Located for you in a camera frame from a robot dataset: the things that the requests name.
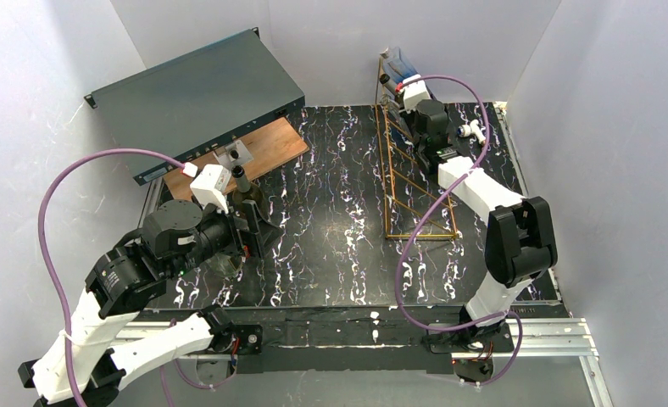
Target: white wall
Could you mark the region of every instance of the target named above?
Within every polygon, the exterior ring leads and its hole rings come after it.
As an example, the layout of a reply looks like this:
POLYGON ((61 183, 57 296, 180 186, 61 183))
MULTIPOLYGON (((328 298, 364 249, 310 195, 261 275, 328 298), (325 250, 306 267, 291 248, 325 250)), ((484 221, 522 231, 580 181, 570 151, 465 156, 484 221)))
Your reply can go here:
MULTIPOLYGON (((109 2, 0 0, 0 406, 34 403, 17 367, 41 357, 63 326, 37 245, 42 195, 67 164, 113 147, 82 97, 142 69, 109 2)), ((118 159, 72 178, 47 216, 71 303, 97 258, 136 227, 146 192, 118 159)))
MULTIPOLYGON (((147 67, 258 26, 308 105, 372 104, 378 54, 399 45, 419 72, 455 75, 506 100, 559 0, 112 0, 147 67)), ((434 83, 441 99, 472 100, 434 83)))
POLYGON ((668 405, 668 2, 562 2, 509 101, 616 405, 668 405))

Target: white pipe fitting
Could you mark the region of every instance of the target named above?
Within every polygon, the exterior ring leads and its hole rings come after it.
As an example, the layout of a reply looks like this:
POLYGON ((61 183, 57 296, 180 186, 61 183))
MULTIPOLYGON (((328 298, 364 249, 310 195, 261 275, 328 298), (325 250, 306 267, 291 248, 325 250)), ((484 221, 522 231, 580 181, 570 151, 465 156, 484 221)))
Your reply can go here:
POLYGON ((479 120, 472 120, 468 125, 460 125, 456 134, 462 138, 473 135, 476 137, 480 146, 483 146, 487 142, 484 133, 482 133, 482 129, 479 127, 479 120))

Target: label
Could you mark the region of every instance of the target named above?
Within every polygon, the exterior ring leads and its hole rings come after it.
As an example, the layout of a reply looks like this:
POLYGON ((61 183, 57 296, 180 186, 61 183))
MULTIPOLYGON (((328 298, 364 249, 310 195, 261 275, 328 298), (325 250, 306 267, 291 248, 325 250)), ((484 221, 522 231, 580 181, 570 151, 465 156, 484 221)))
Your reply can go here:
POLYGON ((156 170, 156 171, 154 171, 154 172, 150 172, 149 174, 143 176, 142 179, 143 179, 145 182, 150 182, 150 181, 153 180, 154 178, 159 178, 159 177, 163 176, 163 175, 166 174, 166 173, 167 173, 167 169, 166 169, 165 167, 162 167, 162 168, 160 168, 159 170, 156 170))
POLYGON ((120 277, 117 276, 117 273, 109 270, 102 271, 104 289, 108 292, 112 292, 112 287, 116 286, 120 282, 120 277))
POLYGON ((185 244, 194 243, 194 236, 180 237, 177 239, 177 244, 184 246, 185 244))
POLYGON ((456 149, 452 147, 442 148, 441 150, 437 151, 437 154, 441 159, 444 160, 459 156, 459 152, 457 152, 456 149))
POLYGON ((226 185, 229 184, 230 178, 231 172, 229 172, 229 170, 226 168, 222 168, 222 172, 219 178, 217 178, 217 182, 214 184, 214 188, 219 191, 224 191, 226 189, 226 185))

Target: small black bottle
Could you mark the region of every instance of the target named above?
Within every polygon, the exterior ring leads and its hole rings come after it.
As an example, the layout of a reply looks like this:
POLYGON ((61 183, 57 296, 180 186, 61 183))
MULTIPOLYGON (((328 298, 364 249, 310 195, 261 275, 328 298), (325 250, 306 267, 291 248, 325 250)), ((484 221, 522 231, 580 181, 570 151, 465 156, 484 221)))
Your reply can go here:
POLYGON ((243 202, 247 199, 251 199, 257 204, 257 207, 259 207, 259 212, 262 214, 262 217, 269 220, 269 208, 267 208, 262 190, 257 184, 253 184, 249 181, 247 175, 244 174, 244 169, 241 165, 232 168, 231 174, 234 176, 234 182, 237 184, 237 189, 231 193, 234 209, 242 214, 244 208, 243 202))

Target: bottle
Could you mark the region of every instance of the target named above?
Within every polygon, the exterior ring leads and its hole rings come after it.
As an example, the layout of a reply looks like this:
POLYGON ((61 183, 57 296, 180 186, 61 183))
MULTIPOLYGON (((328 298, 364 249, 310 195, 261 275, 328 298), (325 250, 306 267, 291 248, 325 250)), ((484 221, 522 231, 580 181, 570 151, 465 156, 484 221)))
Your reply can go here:
POLYGON ((381 74, 379 76, 379 83, 381 83, 392 95, 397 96, 397 83, 392 81, 391 76, 381 74))
POLYGON ((385 74, 389 75, 389 79, 395 83, 401 83, 404 79, 416 75, 416 69, 406 59, 399 47, 387 48, 380 55, 382 58, 381 68, 385 74))
POLYGON ((251 199, 257 204, 257 207, 259 207, 259 212, 262 214, 262 217, 265 220, 269 220, 269 208, 267 208, 262 190, 257 184, 253 184, 249 181, 247 175, 244 174, 244 169, 241 165, 236 165, 232 168, 231 174, 234 176, 234 182, 237 184, 237 189, 231 193, 234 209, 238 210, 240 214, 243 214, 244 201, 251 199))
POLYGON ((215 253, 214 256, 199 265, 199 270, 205 273, 211 271, 215 276, 222 278, 232 278, 239 274, 243 265, 241 256, 231 257, 223 253, 215 253))

